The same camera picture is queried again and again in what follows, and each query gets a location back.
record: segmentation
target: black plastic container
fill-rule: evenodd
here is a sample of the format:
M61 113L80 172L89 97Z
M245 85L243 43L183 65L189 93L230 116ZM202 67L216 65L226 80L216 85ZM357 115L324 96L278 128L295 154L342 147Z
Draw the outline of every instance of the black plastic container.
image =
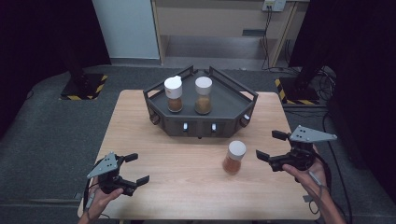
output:
M213 67L205 71L194 70L193 66L190 66L171 77L173 76L180 76L183 82L183 108L177 113L168 109L164 81L143 90L151 122L160 125L168 135L198 138L231 137L250 123L258 97L255 91ZM212 110L206 115L199 115L194 110L198 97L195 79L201 76L212 79Z

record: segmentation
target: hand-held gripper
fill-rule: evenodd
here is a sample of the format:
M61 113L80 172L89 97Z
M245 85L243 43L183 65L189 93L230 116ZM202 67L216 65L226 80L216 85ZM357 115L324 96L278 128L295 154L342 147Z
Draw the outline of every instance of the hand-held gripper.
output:
M131 182L120 176L120 167L124 161L134 161L137 158L136 153L123 157L110 152L95 164L92 171L87 175L87 178L90 179L98 176L99 187L106 194L115 189L123 189L122 194L132 196L138 187L149 182L149 175L136 180L136 183Z
M335 134L322 133L299 125L293 133L272 131L272 136L280 140L289 140L291 150L285 155L270 157L256 150L257 159L269 163L274 172L283 171L282 165L289 164L298 170L305 171L314 164L315 158L322 158L313 148L313 143L337 139Z

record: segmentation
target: yellow and black tape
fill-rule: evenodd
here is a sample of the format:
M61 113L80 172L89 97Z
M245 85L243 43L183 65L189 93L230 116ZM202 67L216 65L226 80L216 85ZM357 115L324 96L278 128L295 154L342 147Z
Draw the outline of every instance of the yellow and black tape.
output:
M60 100L94 100L99 96L99 93L101 92L102 88L105 85L105 82L107 80L107 76L102 76L102 79L96 88L95 94L91 95L83 95L83 94L77 94L77 95L61 95L59 98Z
M277 91L279 92L280 100L282 104L290 105L319 105L320 102L316 100L289 100L286 93L283 91L282 84L279 79L275 80Z

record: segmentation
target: wooden table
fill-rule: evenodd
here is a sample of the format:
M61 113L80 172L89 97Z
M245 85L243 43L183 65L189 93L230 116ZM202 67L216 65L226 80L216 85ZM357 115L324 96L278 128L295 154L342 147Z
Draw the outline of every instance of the wooden table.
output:
M259 149L271 156L290 151L288 142L272 130L290 132L277 94L258 92L249 125L231 138L170 137L149 120L142 91L123 91L117 101L97 160L110 151L139 159L124 163L127 180L149 175L150 181L133 197L121 195L104 214L118 219L317 219L300 184L286 172L272 172L256 158ZM228 175L221 163L228 145L247 146L242 168ZM81 216L82 206L78 209Z

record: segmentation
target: plastic jar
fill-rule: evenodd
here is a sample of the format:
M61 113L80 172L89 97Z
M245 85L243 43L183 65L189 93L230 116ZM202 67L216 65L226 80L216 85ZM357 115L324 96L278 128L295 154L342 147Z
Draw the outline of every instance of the plastic jar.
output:
M247 147L241 141L232 141L228 145L227 155L222 163L223 169L230 175L235 175L241 169L241 160Z
M169 77L163 83L165 94L168 97L168 109L171 112L179 112L183 108L181 94L183 92L181 77Z
M195 90L198 93L198 98L195 101L195 111L200 115L208 114L212 110L210 100L212 79L209 77L198 77L195 80Z

